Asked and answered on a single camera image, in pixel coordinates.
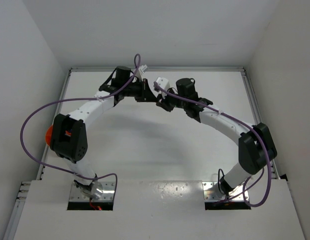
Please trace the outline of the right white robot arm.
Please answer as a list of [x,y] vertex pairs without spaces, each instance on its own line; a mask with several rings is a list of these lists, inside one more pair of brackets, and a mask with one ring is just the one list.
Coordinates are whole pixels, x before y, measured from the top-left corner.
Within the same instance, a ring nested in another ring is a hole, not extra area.
[[157,78],[154,82],[159,93],[157,106],[168,112],[183,109],[188,117],[214,128],[238,146],[237,164],[219,180],[222,194],[228,195],[278,155],[267,125],[248,124],[224,113],[212,101],[198,96],[192,78],[179,79],[176,87],[177,91],[173,91],[166,78]]

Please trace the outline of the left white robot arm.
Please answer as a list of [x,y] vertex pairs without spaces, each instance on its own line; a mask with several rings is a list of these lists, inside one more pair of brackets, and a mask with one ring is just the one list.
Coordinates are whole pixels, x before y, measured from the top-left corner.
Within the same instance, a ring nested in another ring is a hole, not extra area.
[[67,115],[58,114],[46,132],[50,149],[64,159],[75,175],[76,187],[89,198],[100,198],[103,186],[85,156],[88,151],[87,128],[125,97],[133,97],[137,102],[156,102],[147,79],[143,78],[146,69],[147,66],[142,65],[133,73],[129,67],[116,67],[92,100]]

